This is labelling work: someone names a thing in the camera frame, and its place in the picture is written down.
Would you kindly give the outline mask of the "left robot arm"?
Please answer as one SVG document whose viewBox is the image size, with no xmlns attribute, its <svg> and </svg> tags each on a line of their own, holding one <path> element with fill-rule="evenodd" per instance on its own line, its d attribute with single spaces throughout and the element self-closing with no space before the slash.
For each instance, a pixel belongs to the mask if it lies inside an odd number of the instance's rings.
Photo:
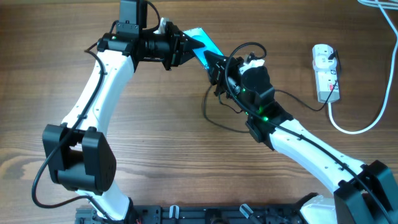
<svg viewBox="0 0 398 224">
<path fill-rule="evenodd" d="M 121 1 L 119 19 L 88 48 L 95 67 L 77 103 L 59 125 L 42 136 L 43 168 L 51 180 L 87 199 L 103 223 L 136 223 L 132 200 L 114 179 L 116 158 L 106 140 L 109 122 L 140 62 L 160 62 L 166 70 L 194 57 L 203 43 L 167 19 L 147 27 L 149 1 Z"/>
</svg>

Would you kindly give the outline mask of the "white power strip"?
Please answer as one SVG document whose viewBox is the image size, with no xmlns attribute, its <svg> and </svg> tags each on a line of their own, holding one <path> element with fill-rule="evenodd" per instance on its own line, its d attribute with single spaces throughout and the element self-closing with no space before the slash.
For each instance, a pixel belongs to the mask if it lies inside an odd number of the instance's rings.
<svg viewBox="0 0 398 224">
<path fill-rule="evenodd" d="M 318 54 L 330 55 L 334 54 L 335 51 L 332 47 L 327 44 L 316 44 L 312 48 L 313 58 Z M 338 89 L 338 75 L 337 70 L 333 69 L 327 72 L 315 72 L 315 81 L 317 89 L 317 98 L 320 103 L 334 103 L 340 99 L 340 93 Z"/>
</svg>

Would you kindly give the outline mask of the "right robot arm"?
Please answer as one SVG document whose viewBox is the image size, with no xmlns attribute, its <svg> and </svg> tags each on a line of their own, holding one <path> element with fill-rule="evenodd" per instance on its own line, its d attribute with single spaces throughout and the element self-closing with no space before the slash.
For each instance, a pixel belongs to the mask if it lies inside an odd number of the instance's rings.
<svg viewBox="0 0 398 224">
<path fill-rule="evenodd" d="M 286 155 L 315 176 L 333 198 L 314 196 L 299 212 L 307 223 L 397 223 L 397 182 L 381 161 L 367 165 L 308 132 L 276 102 L 262 58 L 225 57 L 205 51 L 216 95 L 225 93 L 247 114 L 258 143 Z"/>
</svg>

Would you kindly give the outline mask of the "turquoise screen Galaxy smartphone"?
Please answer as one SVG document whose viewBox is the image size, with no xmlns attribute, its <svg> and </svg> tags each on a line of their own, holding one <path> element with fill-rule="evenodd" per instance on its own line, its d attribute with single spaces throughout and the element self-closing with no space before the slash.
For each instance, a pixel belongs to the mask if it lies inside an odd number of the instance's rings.
<svg viewBox="0 0 398 224">
<path fill-rule="evenodd" d="M 208 70 L 208 62 L 206 61 L 204 52 L 209 50 L 215 54 L 223 56 L 221 50 L 216 46 L 216 44 L 211 40 L 209 35 L 203 30 L 201 27 L 197 27 L 194 29 L 185 30 L 183 32 L 185 35 L 202 42 L 205 46 L 199 49 L 194 49 L 193 52 L 195 53 L 196 58 L 200 61 L 203 65 L 204 69 Z"/>
</svg>

